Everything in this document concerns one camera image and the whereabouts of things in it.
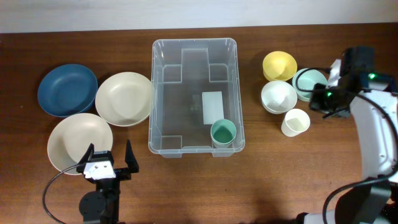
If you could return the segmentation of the mint green small bowl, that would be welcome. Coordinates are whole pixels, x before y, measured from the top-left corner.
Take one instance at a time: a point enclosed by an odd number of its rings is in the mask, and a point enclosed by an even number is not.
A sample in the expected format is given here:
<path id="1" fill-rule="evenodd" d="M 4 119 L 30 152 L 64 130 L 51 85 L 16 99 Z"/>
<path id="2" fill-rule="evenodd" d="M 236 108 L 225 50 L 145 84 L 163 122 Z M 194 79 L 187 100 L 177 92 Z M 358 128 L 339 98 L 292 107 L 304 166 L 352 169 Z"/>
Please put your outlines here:
<path id="1" fill-rule="evenodd" d="M 296 79 L 297 79 L 298 75 L 304 70 L 305 70 L 305 68 L 298 70 L 296 72 L 296 74 L 293 76 L 293 79 L 292 79 L 292 86 L 295 89 L 299 100 L 309 102 L 310 98 L 311 98 L 311 93 L 299 91 L 299 89 L 297 88 L 297 85 L 296 85 Z M 304 90 L 313 90 L 314 85 L 317 83 L 326 85 L 327 80 L 326 80 L 324 74 L 322 74 L 318 70 L 310 70 L 300 76 L 300 78 L 298 80 L 298 87 L 301 89 L 304 89 Z"/>

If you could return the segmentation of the cream cup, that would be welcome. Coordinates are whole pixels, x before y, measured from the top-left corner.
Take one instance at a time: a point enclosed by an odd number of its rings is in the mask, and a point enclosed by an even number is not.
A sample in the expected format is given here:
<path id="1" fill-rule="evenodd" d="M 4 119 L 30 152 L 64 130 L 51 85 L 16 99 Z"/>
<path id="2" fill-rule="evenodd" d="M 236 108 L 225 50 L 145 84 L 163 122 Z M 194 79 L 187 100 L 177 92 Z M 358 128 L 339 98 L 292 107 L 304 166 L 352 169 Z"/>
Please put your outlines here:
<path id="1" fill-rule="evenodd" d="M 294 137 L 305 132 L 309 127 L 309 115 L 305 111 L 295 108 L 286 112 L 281 131 L 288 137 Z"/>

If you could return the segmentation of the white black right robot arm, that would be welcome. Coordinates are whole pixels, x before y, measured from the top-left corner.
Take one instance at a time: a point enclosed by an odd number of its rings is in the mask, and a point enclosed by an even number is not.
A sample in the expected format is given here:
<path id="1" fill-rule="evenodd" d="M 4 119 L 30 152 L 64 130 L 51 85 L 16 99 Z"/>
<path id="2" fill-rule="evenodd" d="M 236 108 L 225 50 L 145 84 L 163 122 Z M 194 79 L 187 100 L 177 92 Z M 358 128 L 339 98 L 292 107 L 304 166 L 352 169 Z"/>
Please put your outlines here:
<path id="1" fill-rule="evenodd" d="M 397 223 L 397 83 L 374 68 L 374 49 L 346 49 L 330 68 L 326 85 L 309 88 L 309 107 L 354 118 L 363 179 L 334 190 L 322 212 L 300 213 L 294 223 Z"/>

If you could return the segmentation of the grey cup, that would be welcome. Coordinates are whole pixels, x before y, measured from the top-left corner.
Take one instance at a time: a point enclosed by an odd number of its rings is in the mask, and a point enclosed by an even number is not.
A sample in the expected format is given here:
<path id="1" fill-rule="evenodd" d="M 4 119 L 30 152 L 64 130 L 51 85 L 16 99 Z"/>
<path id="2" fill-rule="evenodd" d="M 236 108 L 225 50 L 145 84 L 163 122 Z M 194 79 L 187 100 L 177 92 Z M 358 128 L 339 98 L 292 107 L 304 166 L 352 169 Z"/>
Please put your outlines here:
<path id="1" fill-rule="evenodd" d="M 231 142 L 227 142 L 227 143 L 222 143 L 222 142 L 218 142 L 218 141 L 213 141 L 212 144 L 215 148 L 217 149 L 225 149 L 225 148 L 229 148 L 230 145 L 232 145 L 232 141 Z"/>

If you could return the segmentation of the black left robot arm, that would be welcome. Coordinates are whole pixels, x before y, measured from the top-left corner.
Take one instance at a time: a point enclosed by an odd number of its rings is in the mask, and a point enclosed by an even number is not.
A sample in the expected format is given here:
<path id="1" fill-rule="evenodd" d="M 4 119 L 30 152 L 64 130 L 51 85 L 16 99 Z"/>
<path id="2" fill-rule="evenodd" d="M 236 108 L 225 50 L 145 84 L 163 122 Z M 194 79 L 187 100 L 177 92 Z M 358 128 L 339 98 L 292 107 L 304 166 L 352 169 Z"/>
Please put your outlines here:
<path id="1" fill-rule="evenodd" d="M 95 151 L 90 144 L 78 162 L 76 171 L 96 185 L 80 200 L 79 211 L 84 223 L 117 223 L 119 221 L 120 182 L 131 180 L 131 174 L 139 172 L 139 165 L 133 154 L 131 142 L 126 143 L 126 167 L 113 167 L 111 151 Z"/>

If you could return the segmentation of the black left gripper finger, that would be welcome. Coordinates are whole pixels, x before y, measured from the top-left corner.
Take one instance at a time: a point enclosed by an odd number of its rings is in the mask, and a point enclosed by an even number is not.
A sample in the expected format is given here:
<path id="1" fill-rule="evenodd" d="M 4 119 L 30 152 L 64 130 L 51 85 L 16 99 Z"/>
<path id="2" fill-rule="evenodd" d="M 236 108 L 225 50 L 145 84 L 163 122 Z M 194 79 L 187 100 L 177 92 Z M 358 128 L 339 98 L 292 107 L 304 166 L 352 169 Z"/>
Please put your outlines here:
<path id="1" fill-rule="evenodd" d="M 139 164 L 137 163 L 137 160 L 134 156 L 131 142 L 129 139 L 126 142 L 125 163 L 127 164 L 127 168 L 129 169 L 130 173 L 139 172 Z"/>
<path id="2" fill-rule="evenodd" d="M 80 159 L 80 161 L 79 161 L 78 164 L 79 164 L 79 165 L 82 165 L 82 164 L 87 163 L 88 161 L 90 161 L 91 158 L 92 158 L 92 155 L 93 155 L 93 153 L 94 153 L 94 149 L 95 149 L 95 146 L 94 146 L 93 143 L 91 143 L 91 144 L 89 145 L 87 151 L 86 151 L 85 154 L 83 155 L 83 157 Z"/>

